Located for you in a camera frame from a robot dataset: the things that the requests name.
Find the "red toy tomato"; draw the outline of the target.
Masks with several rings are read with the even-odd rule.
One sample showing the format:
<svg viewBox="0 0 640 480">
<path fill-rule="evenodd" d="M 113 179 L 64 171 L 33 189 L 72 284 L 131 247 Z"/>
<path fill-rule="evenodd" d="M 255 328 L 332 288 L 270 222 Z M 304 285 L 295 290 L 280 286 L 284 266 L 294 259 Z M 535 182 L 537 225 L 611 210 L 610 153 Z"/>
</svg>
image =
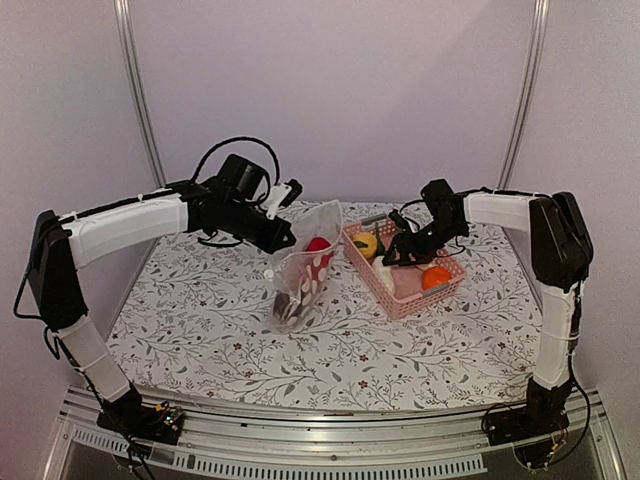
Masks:
<svg viewBox="0 0 640 480">
<path fill-rule="evenodd" d="M 323 237 L 314 237 L 306 246 L 306 252 L 316 252 L 329 248 L 331 243 Z"/>
</svg>

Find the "clear zip top bag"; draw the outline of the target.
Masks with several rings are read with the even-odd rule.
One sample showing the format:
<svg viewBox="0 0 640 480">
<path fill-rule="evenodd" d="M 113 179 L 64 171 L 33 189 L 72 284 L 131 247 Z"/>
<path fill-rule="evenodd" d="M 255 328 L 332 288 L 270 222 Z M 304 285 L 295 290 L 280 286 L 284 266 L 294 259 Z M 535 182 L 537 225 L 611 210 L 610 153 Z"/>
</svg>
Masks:
<svg viewBox="0 0 640 480">
<path fill-rule="evenodd" d="M 322 295 L 342 227 L 337 200 L 315 205 L 292 221 L 295 245 L 274 254 L 265 271 L 275 291 L 271 318 L 280 331 L 299 328 Z"/>
</svg>

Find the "red toy strawberry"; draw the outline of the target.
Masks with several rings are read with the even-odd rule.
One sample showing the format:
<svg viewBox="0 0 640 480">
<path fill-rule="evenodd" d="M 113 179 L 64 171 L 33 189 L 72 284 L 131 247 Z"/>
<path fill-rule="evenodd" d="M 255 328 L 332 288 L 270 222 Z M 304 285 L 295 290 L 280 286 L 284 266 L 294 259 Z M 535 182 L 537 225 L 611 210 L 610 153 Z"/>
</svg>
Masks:
<svg viewBox="0 0 640 480">
<path fill-rule="evenodd" d="M 305 273 L 311 285 L 321 284 L 328 275 L 329 266 L 333 260 L 334 252 L 314 252 L 305 266 Z"/>
</svg>

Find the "dark red toy fruit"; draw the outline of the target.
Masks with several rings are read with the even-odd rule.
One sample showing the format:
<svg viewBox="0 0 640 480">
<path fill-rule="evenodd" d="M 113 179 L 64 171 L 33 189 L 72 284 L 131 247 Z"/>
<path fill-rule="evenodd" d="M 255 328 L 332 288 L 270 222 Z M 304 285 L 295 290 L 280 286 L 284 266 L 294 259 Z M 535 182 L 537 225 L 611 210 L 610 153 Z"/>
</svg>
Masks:
<svg viewBox="0 0 640 480">
<path fill-rule="evenodd" d="M 297 321 L 302 307 L 302 303 L 297 298 L 278 292 L 274 300 L 272 316 L 277 322 L 285 325 L 292 324 Z"/>
</svg>

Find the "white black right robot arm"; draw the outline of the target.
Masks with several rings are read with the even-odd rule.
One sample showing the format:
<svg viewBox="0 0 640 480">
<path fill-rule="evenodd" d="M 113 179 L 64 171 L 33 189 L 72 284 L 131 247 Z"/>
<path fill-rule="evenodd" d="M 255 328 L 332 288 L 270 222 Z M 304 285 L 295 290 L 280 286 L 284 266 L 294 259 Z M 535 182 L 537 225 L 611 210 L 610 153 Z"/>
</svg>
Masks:
<svg viewBox="0 0 640 480">
<path fill-rule="evenodd" d="M 567 398 L 575 385 L 572 355 L 580 334 L 583 284 L 594 257 L 593 244 L 576 198 L 480 189 L 455 192 L 444 179 L 430 181 L 421 200 L 431 222 L 412 230 L 402 213 L 383 257 L 386 266 L 427 264 L 445 244 L 469 234 L 470 224 L 493 225 L 528 234 L 531 266 L 542 293 L 542 330 L 537 362 L 527 387 L 531 403 L 517 415 L 517 427 L 537 436 L 552 424 L 552 402 Z"/>
</svg>

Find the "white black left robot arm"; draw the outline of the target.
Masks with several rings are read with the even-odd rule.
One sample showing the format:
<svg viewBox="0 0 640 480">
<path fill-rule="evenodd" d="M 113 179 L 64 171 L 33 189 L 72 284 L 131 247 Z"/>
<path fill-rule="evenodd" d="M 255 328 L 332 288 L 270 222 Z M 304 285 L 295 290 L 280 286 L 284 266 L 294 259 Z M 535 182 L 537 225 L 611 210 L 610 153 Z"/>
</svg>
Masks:
<svg viewBox="0 0 640 480">
<path fill-rule="evenodd" d="M 141 433 L 149 415 L 129 397 L 133 386 L 89 317 L 79 270 L 114 252 L 181 233 L 227 233 L 268 254 L 291 247 L 291 224 L 278 212 L 301 194 L 302 186 L 295 179 L 268 183 L 265 197 L 256 198 L 267 179 L 262 167 L 231 154 L 204 182 L 183 180 L 81 213 L 38 216 L 24 277 L 37 305 L 35 317 L 59 338 L 126 433 Z"/>
</svg>

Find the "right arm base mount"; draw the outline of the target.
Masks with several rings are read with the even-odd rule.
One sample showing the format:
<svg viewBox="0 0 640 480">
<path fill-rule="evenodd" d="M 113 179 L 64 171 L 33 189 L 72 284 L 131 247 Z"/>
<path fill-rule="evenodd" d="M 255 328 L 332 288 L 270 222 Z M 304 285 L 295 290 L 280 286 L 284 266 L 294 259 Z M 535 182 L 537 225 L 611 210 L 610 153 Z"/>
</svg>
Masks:
<svg viewBox="0 0 640 480">
<path fill-rule="evenodd" d="M 536 402 L 520 407 L 498 403 L 489 407 L 481 418 L 481 430 L 491 446 L 560 432 L 568 427 L 569 419 L 562 406 Z"/>
</svg>

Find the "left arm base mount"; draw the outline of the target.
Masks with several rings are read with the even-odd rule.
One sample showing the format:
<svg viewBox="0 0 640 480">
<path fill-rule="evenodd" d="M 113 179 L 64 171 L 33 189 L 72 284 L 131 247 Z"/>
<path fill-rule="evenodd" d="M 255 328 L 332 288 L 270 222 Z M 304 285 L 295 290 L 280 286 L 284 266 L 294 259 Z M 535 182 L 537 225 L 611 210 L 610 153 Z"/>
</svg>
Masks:
<svg viewBox="0 0 640 480">
<path fill-rule="evenodd" d="M 97 426 L 119 433 L 125 438 L 142 439 L 167 445 L 177 445 L 181 436 L 184 410 L 164 401 L 146 406 L 139 395 L 123 396 L 114 402 L 104 402 Z"/>
</svg>

